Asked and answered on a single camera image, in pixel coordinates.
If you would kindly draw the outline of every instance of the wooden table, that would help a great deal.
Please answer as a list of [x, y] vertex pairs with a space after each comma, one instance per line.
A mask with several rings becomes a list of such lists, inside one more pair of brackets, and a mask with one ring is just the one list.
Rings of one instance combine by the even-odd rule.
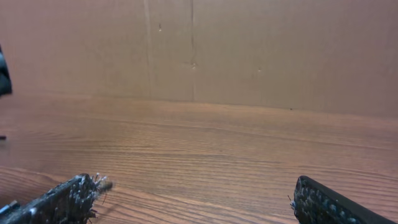
[[398, 119], [67, 95], [0, 100], [0, 204], [87, 172], [95, 223], [298, 223], [308, 175], [398, 222]]

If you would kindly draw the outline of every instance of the cardboard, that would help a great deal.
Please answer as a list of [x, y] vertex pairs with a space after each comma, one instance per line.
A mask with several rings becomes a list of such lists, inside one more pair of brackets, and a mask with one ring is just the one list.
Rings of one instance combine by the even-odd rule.
[[15, 92], [398, 116], [394, 0], [3, 0], [0, 13]]

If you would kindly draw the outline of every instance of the black plastic part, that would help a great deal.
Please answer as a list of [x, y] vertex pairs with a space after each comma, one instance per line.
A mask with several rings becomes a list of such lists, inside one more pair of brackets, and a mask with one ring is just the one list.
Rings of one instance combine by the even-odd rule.
[[20, 206], [21, 205], [19, 205], [19, 203], [16, 200], [14, 200], [9, 205], [6, 205], [3, 208], [0, 208], [0, 218], [6, 216], [8, 213], [19, 208]]
[[317, 181], [301, 176], [291, 202], [301, 224], [393, 224]]
[[0, 96], [8, 95], [11, 93], [12, 93], [12, 85], [11, 85], [10, 74], [8, 72], [6, 59], [2, 54], [0, 46]]
[[0, 219], [0, 224], [85, 224], [92, 211], [97, 186], [88, 174], [77, 175]]

